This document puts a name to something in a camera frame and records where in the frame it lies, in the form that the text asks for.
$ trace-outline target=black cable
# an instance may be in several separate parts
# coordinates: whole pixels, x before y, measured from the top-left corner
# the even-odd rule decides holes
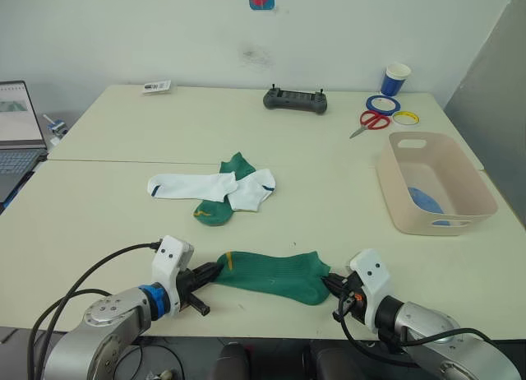
[[[472,333],[474,335],[477,335],[486,343],[489,343],[490,345],[495,346],[495,344],[489,337],[487,337],[482,332],[474,328],[456,328],[456,329],[452,329],[451,331],[437,333],[436,335],[433,335],[433,336],[423,337],[422,339],[418,339],[416,341],[400,341],[396,345],[398,347],[413,347],[416,345],[425,345],[426,343],[430,343],[432,341],[438,341],[439,339],[444,339],[445,337],[463,335],[465,333]]]
[[[48,330],[44,339],[44,343],[42,346],[42,351],[40,352],[39,361],[36,366],[35,370],[35,377],[29,378],[30,380],[40,380],[42,378],[42,371],[44,369],[44,361],[45,357],[48,351],[49,347],[49,341],[51,340],[51,335],[53,334],[53,329],[55,328],[55,325],[57,325],[58,318],[60,317],[62,311],[64,310],[64,307],[67,304],[67,301],[73,296],[76,289],[79,288],[79,286],[84,282],[85,279],[87,279],[94,271],[99,269],[103,264],[106,262],[111,261],[115,257],[118,257],[119,255],[122,255],[124,253],[127,253],[132,250],[137,250],[138,248],[152,248],[154,250],[158,249],[160,245],[160,242],[153,242],[153,243],[141,243],[141,244],[135,244],[130,247],[123,248],[121,250],[116,251],[113,254],[108,255],[107,257],[101,259],[97,263],[95,263],[90,269],[88,269],[79,280],[76,281],[76,283],[67,291],[67,293],[62,298],[60,304],[57,307],[57,310],[55,311],[53,317],[51,318],[51,321],[48,325]]]
[[[133,350],[130,350],[128,351],[125,355],[123,355],[121,357],[121,359],[117,362],[117,366],[115,367],[115,371],[113,372],[113,378],[115,378],[115,375],[117,374],[117,369],[119,367],[119,365],[123,362],[124,359],[126,359],[126,357],[132,353],[135,353],[136,351],[138,351],[141,353],[141,356],[139,358],[139,364],[137,365],[136,369],[135,369],[135,372],[133,372],[132,376],[130,377],[130,380],[133,380],[135,378],[135,376],[139,373],[139,370],[141,369],[141,366],[142,366],[142,359],[144,358],[144,353],[143,353],[143,350],[142,350],[142,345],[139,344],[137,346],[136,349],[133,349]]]
[[[46,331],[40,332],[40,335],[36,337],[35,343],[33,343],[33,356],[34,357],[38,354],[37,351],[39,351],[38,349],[39,342],[42,340],[42,336],[44,336],[45,334],[46,334]]]
[[[409,361],[402,361],[399,359],[392,359],[388,358],[387,356],[380,355],[373,353],[372,351],[369,351],[367,348],[365,348],[359,341],[356,341],[351,333],[348,331],[347,324],[345,323],[345,316],[344,316],[344,301],[346,299],[346,293],[343,292],[339,296],[338,300],[338,315],[339,315],[339,323],[342,326],[342,330],[344,331],[344,334],[346,335],[348,341],[351,343],[351,345],[358,351],[360,351],[362,354],[366,355],[367,357],[371,359],[375,359],[377,361],[381,361],[384,364],[390,364],[390,365],[396,365],[396,366],[403,366],[405,368],[420,368],[417,364],[414,362]]]
[[[76,291],[74,294],[72,294],[72,298],[75,297],[75,296],[78,296],[78,295],[83,295],[83,294],[100,294],[100,295],[103,295],[103,296],[111,295],[109,292],[106,292],[106,291],[103,291],[103,290],[97,290],[95,288],[88,288],[86,290]],[[27,357],[27,378],[30,379],[30,380],[35,378],[35,362],[34,362],[35,361],[35,352],[34,352],[33,348],[34,348],[34,346],[35,346],[35,344],[37,342],[35,340],[36,332],[39,331],[40,325],[42,324],[42,322],[44,322],[46,317],[62,302],[62,299],[63,298],[60,298],[54,304],[52,304],[51,306],[46,308],[46,310],[42,313],[42,315],[40,315],[39,319],[36,320],[35,324],[33,325],[33,328],[31,328],[30,337],[29,337],[29,340],[27,341],[27,353],[26,353],[26,357]],[[45,333],[46,333],[46,331],[42,331],[42,333],[39,335],[39,339],[38,340],[40,340],[42,335],[44,335]]]
[[[175,357],[175,359],[179,362],[179,368],[181,368],[181,380],[186,380],[186,377],[184,375],[184,368],[182,367],[182,362],[181,362],[181,359],[179,358],[179,356],[177,354],[175,354],[171,349],[169,349],[167,346],[165,345],[146,345],[145,347],[159,347],[160,349],[164,349],[164,350],[167,350],[171,355],[173,355],[173,357]]]

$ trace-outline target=laptop screen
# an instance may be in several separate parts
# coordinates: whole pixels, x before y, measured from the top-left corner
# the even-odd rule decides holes
[[[0,148],[44,146],[25,83],[0,82]]]

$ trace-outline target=green sock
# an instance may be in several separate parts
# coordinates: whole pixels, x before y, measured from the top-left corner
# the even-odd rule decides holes
[[[234,155],[229,162],[221,162],[219,169],[220,173],[235,172],[236,180],[241,180],[255,171],[254,167],[243,158],[241,152]],[[210,226],[224,224],[230,220],[232,214],[233,210],[228,197],[224,197],[224,202],[203,201],[194,211],[194,217]]]
[[[223,254],[217,262],[224,267],[215,283],[284,296],[311,305],[320,304],[329,296],[321,277],[327,276],[330,268],[316,251],[293,257],[232,251]]]

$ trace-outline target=blue ring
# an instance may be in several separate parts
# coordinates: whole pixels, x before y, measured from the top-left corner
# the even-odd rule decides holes
[[[161,318],[166,314],[167,310],[164,306],[163,297],[166,294],[164,288],[155,288],[153,285],[139,285],[139,290],[148,291],[157,306],[157,318]]]
[[[391,102],[394,103],[394,109],[392,110],[381,110],[377,109],[375,106],[372,105],[372,101],[375,99],[388,99]],[[376,111],[377,113],[383,114],[383,115],[391,115],[393,113],[396,113],[400,110],[400,103],[398,100],[391,98],[390,96],[384,96],[384,95],[374,95],[371,96],[369,99],[367,99],[367,102],[365,103],[366,107],[369,110]]]

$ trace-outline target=table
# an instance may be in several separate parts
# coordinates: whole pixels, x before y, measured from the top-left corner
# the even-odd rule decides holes
[[[277,188],[258,213],[239,212],[209,227],[191,215],[199,201],[155,199],[146,192],[158,173],[208,174],[216,165],[127,162],[46,162],[0,216],[0,324],[31,327],[34,320],[89,266],[134,243],[165,234],[192,243],[190,266],[226,251],[288,256],[317,250],[333,271],[376,248],[401,300],[439,309],[496,339],[526,337],[526,233],[489,178],[499,211],[459,237],[412,236],[392,224],[376,171],[364,162],[273,166]],[[153,253],[139,250],[110,262],[84,284],[117,293],[150,281]],[[148,333],[162,336],[247,336],[343,339],[332,319],[336,298],[306,306],[269,294],[207,285],[197,293],[207,317],[185,309]],[[68,305],[58,330],[68,331],[96,297]],[[348,320],[360,339],[373,339]]]
[[[263,106],[265,90],[178,87],[171,94],[142,95],[141,86],[110,86],[51,153],[51,160],[112,160],[218,164],[241,151],[262,165],[349,164],[376,155],[401,129],[453,137],[477,169],[480,160],[430,94],[400,94],[402,109],[421,122],[392,123],[349,140],[372,93],[326,92],[319,116]]]

